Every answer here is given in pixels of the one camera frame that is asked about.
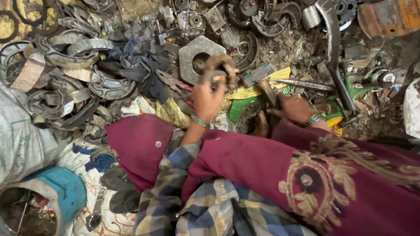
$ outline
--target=blue cloth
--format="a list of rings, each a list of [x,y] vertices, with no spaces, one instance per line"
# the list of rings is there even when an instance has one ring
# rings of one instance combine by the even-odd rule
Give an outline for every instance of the blue cloth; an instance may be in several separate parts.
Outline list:
[[[99,173],[104,173],[110,168],[110,165],[115,162],[115,158],[108,154],[99,155],[95,161],[89,161],[84,165],[86,171],[90,171],[93,168]]]
[[[96,150],[97,148],[92,148],[92,149],[82,148],[81,146],[77,146],[74,143],[72,147],[72,151],[74,153],[81,153],[84,155],[91,155]],[[113,156],[108,155],[108,154],[101,154],[96,158],[96,160],[89,161],[88,163],[86,163],[84,167],[86,168],[86,171],[90,171],[91,169],[96,168],[96,170],[99,173],[104,173],[110,168],[110,165],[114,162],[116,161]]]

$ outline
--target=bare foot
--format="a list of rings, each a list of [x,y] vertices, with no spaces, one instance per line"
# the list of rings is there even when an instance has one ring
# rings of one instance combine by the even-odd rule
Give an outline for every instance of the bare foot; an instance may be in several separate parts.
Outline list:
[[[260,111],[258,113],[257,122],[255,123],[255,130],[251,135],[267,138],[268,132],[269,132],[269,126],[267,123],[267,119],[265,118],[264,112]]]

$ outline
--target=sleeve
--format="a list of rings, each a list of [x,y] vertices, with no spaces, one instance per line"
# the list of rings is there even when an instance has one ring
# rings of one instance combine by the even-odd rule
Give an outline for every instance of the sleeve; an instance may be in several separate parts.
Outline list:
[[[133,228],[136,236],[175,235],[176,214],[181,210],[181,189],[191,162],[197,158],[201,143],[170,150],[159,164],[155,186],[140,197],[139,213]]]

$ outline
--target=metal bar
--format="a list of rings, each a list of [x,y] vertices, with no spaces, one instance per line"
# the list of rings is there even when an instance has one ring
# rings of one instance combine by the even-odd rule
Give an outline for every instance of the metal bar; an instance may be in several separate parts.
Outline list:
[[[29,199],[31,197],[31,193],[32,193],[32,191],[28,190],[28,195],[25,196],[25,208],[24,208],[24,212],[22,213],[21,221],[19,222],[18,230],[16,231],[16,236],[19,236],[19,231],[21,230],[22,221],[24,220],[25,211],[26,211],[26,208],[28,207],[28,203],[29,203]]]
[[[282,84],[287,84],[287,85],[292,85],[292,86],[307,88],[307,89],[315,89],[315,90],[320,90],[320,91],[336,91],[335,86],[305,82],[305,81],[295,80],[295,79],[270,79],[270,81],[276,81]]]

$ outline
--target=metal pipe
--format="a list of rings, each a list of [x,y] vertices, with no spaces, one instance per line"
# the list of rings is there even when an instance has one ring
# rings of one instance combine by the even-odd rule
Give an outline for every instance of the metal pipe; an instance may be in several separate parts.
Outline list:
[[[22,213],[21,221],[19,222],[18,230],[16,231],[16,236],[19,236],[19,231],[21,230],[22,221],[24,220],[25,211],[26,211],[26,208],[28,207],[28,203],[29,203],[29,199],[31,197],[31,193],[32,193],[32,191],[29,190],[28,195],[25,196],[25,208],[24,208],[24,212]]]
[[[314,5],[309,6],[302,11],[302,24],[306,32],[309,29],[319,25],[321,23],[321,17]]]

